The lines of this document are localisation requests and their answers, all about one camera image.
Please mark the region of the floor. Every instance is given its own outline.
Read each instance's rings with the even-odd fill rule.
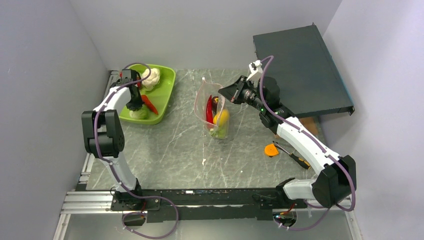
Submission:
[[[247,69],[178,69],[162,122],[121,122],[123,153],[142,188],[272,188],[290,177],[313,177],[312,169],[301,168],[287,154],[272,158],[264,155],[264,147],[276,137],[262,125],[256,109],[227,101],[230,128],[226,139],[211,138],[194,115],[196,92],[203,76],[225,87],[247,73]],[[324,142],[319,123],[316,129],[318,139]],[[294,151],[281,138],[276,141]],[[108,171],[96,160],[87,189],[108,190],[112,185]]]

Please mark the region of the white wall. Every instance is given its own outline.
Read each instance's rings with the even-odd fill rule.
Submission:
[[[424,236],[423,12],[421,0],[343,0],[324,34],[356,111],[322,127],[356,160],[365,239]]]
[[[253,35],[304,27],[325,32],[342,0],[70,0],[109,69],[246,68]]]
[[[2,0],[0,56],[0,239],[52,239],[108,72],[67,0]]]

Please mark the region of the green tray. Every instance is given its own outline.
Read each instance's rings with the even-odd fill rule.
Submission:
[[[154,86],[153,90],[146,91],[145,89],[140,89],[141,95],[146,95],[150,102],[156,107],[158,115],[148,111],[147,119],[134,119],[130,117],[130,110],[127,107],[124,107],[122,112],[119,115],[119,118],[123,121],[135,123],[135,124],[145,124],[145,125],[154,125],[158,124],[165,115],[165,111],[168,107],[168,102],[171,98],[171,93],[174,88],[175,83],[175,71],[172,68],[148,64],[151,68],[157,68],[160,71],[160,80],[159,83]],[[136,70],[140,75],[147,69],[147,67],[141,64],[134,64],[128,66],[129,69]]]

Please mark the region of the screwdriver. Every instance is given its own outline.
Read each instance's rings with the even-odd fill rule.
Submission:
[[[288,154],[290,156],[290,158],[294,159],[294,161],[296,161],[297,164],[299,164],[302,168],[308,170],[311,168],[311,165],[309,164],[308,161],[294,155],[293,153],[290,153],[289,151],[287,151],[286,149],[284,149],[278,142],[276,141],[272,141],[272,143],[274,144],[274,146],[276,146],[278,149],[280,149],[281,151],[285,152],[286,154]]]

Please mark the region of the red chili pepper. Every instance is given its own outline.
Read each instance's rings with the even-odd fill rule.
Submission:
[[[152,102],[150,102],[149,98],[146,95],[141,95],[141,100],[143,100],[143,102],[146,104],[148,109],[150,109],[150,111],[158,115],[158,110],[156,110],[156,107],[152,104]]]
[[[142,83],[141,82],[137,82],[137,88],[141,88],[142,87]]]
[[[212,114],[212,95],[209,96],[206,104],[206,121],[214,124],[214,115]]]

